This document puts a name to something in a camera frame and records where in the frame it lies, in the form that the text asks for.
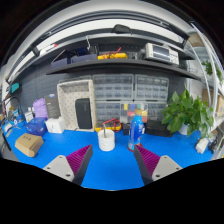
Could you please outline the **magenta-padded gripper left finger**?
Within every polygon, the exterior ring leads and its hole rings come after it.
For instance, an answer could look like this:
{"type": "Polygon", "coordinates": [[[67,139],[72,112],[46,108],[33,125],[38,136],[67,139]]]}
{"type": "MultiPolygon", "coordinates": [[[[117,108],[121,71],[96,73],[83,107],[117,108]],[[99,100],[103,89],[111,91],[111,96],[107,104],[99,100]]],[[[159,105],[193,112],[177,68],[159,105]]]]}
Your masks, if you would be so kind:
{"type": "Polygon", "coordinates": [[[58,155],[44,167],[44,170],[72,183],[81,185],[92,155],[92,145],[88,145],[68,156],[58,155]]]}

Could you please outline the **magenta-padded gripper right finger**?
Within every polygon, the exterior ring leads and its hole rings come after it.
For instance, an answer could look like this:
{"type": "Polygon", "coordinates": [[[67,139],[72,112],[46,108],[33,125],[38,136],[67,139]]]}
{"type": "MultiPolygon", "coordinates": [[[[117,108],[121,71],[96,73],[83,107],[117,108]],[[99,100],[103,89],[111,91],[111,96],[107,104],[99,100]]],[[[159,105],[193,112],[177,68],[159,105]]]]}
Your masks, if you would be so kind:
{"type": "Polygon", "coordinates": [[[158,156],[141,146],[134,146],[134,156],[145,185],[182,169],[168,155],[158,156]]]}

